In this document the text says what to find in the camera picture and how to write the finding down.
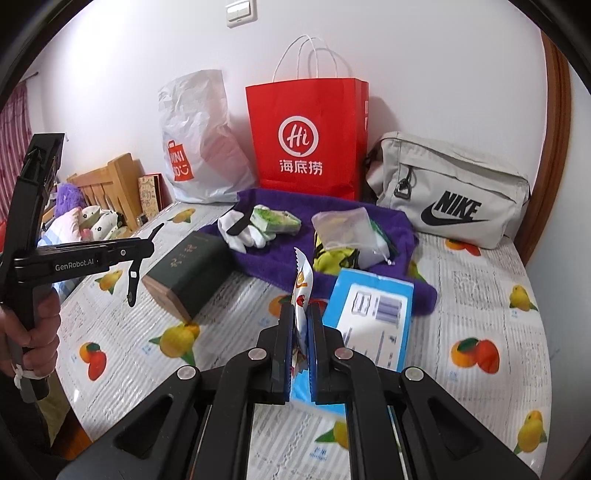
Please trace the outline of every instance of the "nike logo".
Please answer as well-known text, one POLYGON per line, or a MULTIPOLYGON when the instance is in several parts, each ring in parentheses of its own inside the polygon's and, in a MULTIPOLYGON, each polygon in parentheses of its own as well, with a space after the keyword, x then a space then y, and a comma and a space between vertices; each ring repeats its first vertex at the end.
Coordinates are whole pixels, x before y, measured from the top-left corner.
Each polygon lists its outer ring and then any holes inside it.
POLYGON ((486 222, 486 219, 474 220, 472 216, 482 206, 481 202, 463 195, 445 191, 438 202, 434 202, 421 213, 421 220, 430 226, 461 225, 464 223, 486 222), (440 218, 433 215, 433 210, 456 218, 440 218))

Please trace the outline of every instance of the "wooden door frame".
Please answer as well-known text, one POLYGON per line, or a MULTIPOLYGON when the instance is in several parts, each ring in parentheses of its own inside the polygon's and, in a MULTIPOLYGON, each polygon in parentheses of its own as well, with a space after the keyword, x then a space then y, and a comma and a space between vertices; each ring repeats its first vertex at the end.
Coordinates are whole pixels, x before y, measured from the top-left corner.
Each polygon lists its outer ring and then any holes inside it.
POLYGON ((546 34, 541 35, 548 83, 546 135, 538 176, 514 241, 524 265, 531 258, 554 206, 570 141, 572 93, 569 62, 546 34))

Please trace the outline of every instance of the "curtain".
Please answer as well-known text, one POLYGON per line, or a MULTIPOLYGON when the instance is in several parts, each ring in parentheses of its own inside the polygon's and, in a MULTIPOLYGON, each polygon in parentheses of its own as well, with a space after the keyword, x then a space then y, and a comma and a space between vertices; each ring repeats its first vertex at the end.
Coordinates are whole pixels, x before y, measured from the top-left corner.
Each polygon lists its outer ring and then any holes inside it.
POLYGON ((32 136, 27 85, 21 82, 0 113, 0 223, 8 216, 12 192, 32 136))

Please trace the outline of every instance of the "human hand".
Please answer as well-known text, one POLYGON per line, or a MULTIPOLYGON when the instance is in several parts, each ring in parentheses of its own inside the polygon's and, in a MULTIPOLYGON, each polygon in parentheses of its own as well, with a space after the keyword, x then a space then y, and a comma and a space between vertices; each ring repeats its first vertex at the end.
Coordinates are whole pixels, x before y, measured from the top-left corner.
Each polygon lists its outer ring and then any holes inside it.
POLYGON ((14 370, 7 337, 31 349, 22 357, 24 370, 33 370, 38 377, 46 377, 56 368, 57 346, 60 343, 57 329, 61 318, 60 298, 55 290, 38 305, 37 312, 40 321, 27 332, 11 309, 0 306, 0 371, 9 377, 14 377, 14 370))

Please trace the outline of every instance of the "white glove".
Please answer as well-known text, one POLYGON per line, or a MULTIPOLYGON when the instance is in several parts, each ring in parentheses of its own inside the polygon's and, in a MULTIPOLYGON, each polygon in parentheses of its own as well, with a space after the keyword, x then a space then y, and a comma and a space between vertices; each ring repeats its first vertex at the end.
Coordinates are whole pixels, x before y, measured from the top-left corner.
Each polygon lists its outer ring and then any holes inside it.
POLYGON ((237 236, 228 235, 228 230, 242 217, 244 217, 242 212, 230 210, 217 219, 217 229, 220 230, 222 238, 232 250, 243 254, 246 253, 246 247, 263 248, 267 244, 267 240, 254 225, 248 225, 237 236))

